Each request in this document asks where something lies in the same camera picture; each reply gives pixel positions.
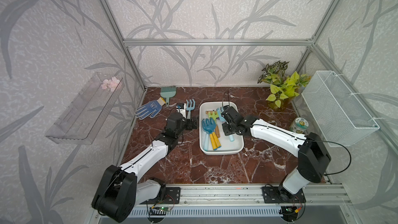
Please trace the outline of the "light blue fork white handle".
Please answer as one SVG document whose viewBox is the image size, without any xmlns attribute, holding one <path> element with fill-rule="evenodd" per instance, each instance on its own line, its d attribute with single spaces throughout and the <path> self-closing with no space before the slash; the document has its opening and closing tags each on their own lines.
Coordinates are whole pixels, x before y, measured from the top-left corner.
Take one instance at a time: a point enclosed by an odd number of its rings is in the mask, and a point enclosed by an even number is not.
<svg viewBox="0 0 398 224">
<path fill-rule="evenodd" d="M 186 100 L 186 111 L 187 113 L 187 119 L 191 118 L 191 112 L 195 109 L 195 100 L 194 99 L 189 99 Z"/>
</svg>

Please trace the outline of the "dark blue fork yellow handle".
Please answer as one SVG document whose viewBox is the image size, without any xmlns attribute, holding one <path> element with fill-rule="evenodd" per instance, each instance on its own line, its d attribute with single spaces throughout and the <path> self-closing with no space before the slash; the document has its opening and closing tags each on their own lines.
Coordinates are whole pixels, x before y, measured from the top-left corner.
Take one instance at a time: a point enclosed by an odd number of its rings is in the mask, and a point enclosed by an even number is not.
<svg viewBox="0 0 398 224">
<path fill-rule="evenodd" d="M 210 120 L 208 118 L 202 120 L 202 127 L 204 131 L 206 132 L 205 134 L 205 141 L 204 141 L 204 150 L 209 151 L 210 149 L 212 150 L 217 150 L 218 145 L 216 142 L 216 134 L 215 134 L 215 129 L 212 127 L 212 124 L 214 123 L 213 120 Z"/>
</svg>

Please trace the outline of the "light blue rake white handle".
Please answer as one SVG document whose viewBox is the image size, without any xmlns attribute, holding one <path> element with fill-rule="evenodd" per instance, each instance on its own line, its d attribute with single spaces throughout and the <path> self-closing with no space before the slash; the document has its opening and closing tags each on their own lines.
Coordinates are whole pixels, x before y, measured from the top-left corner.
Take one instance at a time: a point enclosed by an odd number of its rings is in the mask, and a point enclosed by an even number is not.
<svg viewBox="0 0 398 224">
<path fill-rule="evenodd" d="M 220 107 L 220 108 L 217 108 L 217 113 L 218 113 L 218 116 L 219 116 L 218 118 L 219 118 L 219 120 L 221 121 L 222 124 L 226 123 L 226 120 L 224 119 L 224 117 L 221 116 L 221 113 L 223 111 L 224 111 L 224 107 L 223 106 Z M 229 135 L 228 137 L 229 137 L 231 142 L 235 141 L 233 134 Z"/>
</svg>

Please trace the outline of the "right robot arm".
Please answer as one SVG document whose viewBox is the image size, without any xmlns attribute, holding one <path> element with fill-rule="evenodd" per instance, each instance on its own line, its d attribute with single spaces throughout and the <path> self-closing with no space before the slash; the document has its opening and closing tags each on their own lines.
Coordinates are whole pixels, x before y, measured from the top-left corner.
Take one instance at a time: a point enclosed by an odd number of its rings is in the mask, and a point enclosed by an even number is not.
<svg viewBox="0 0 398 224">
<path fill-rule="evenodd" d="M 231 107 L 224 107 L 221 116 L 226 135 L 237 134 L 270 142 L 298 158 L 297 167 L 289 173 L 278 187 L 267 187 L 267 193 L 279 202 L 288 203 L 297 197 L 299 191 L 309 183 L 320 183 L 331 162 L 325 144 L 315 133 L 309 135 L 294 133 L 274 126 L 256 116 L 243 117 Z"/>
</svg>

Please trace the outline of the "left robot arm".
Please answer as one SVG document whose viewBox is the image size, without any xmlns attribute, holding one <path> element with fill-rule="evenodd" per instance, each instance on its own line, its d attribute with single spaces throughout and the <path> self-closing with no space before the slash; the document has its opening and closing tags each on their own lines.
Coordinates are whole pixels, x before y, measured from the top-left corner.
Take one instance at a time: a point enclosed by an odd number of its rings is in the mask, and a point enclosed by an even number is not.
<svg viewBox="0 0 398 224">
<path fill-rule="evenodd" d="M 189 119 L 181 113 L 171 113 L 164 130 L 151 144 L 130 161 L 117 167 L 110 165 L 104 172 L 91 206 L 100 214 L 121 223 L 140 203 L 164 195 L 164 182 L 149 179 L 140 183 L 141 178 L 161 159 L 177 146 L 184 131 L 199 127 L 198 117 Z"/>
</svg>

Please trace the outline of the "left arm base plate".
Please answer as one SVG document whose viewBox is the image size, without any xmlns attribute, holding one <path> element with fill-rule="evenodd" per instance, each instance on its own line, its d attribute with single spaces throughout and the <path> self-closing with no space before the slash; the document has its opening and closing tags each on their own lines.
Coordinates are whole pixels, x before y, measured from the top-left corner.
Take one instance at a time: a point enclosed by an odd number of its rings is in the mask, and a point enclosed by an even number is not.
<svg viewBox="0 0 398 224">
<path fill-rule="evenodd" d="M 142 204 L 178 204 L 181 196 L 181 188 L 180 187 L 163 187 L 160 189 L 160 192 L 154 199 L 149 199 L 147 201 L 142 202 Z"/>
</svg>

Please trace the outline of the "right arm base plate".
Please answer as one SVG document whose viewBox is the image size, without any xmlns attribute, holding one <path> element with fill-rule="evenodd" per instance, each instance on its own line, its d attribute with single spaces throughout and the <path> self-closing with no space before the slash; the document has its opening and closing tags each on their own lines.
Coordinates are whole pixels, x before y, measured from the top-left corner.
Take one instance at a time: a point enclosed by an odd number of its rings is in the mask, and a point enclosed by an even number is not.
<svg viewBox="0 0 398 224">
<path fill-rule="evenodd" d="M 298 193 L 291 194 L 280 186 L 266 185 L 261 188 L 264 203 L 267 204 L 304 204 L 306 199 L 303 190 Z"/>
</svg>

